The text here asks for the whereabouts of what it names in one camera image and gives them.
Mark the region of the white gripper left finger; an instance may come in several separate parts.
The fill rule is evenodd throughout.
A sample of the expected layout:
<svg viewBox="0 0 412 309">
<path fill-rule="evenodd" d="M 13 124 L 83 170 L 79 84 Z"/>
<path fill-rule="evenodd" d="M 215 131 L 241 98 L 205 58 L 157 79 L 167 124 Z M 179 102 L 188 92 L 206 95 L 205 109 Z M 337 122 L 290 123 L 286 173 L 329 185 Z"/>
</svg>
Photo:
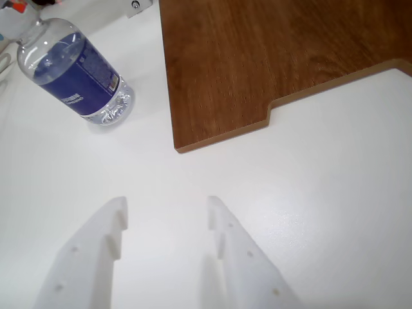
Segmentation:
<svg viewBox="0 0 412 309">
<path fill-rule="evenodd" d="M 33 307 L 110 308 L 127 228 L 126 197 L 109 200 L 59 250 Z"/>
</svg>

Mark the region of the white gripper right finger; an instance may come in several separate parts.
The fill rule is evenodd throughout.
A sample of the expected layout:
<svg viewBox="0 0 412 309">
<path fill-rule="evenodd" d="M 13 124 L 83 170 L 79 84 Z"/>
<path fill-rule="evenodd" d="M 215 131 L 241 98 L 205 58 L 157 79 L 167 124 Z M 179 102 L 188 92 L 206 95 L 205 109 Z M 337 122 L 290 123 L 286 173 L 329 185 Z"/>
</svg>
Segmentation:
<svg viewBox="0 0 412 309">
<path fill-rule="evenodd" d="M 217 196 L 207 198 L 216 257 L 203 259 L 202 308 L 302 308 L 278 268 Z"/>
</svg>

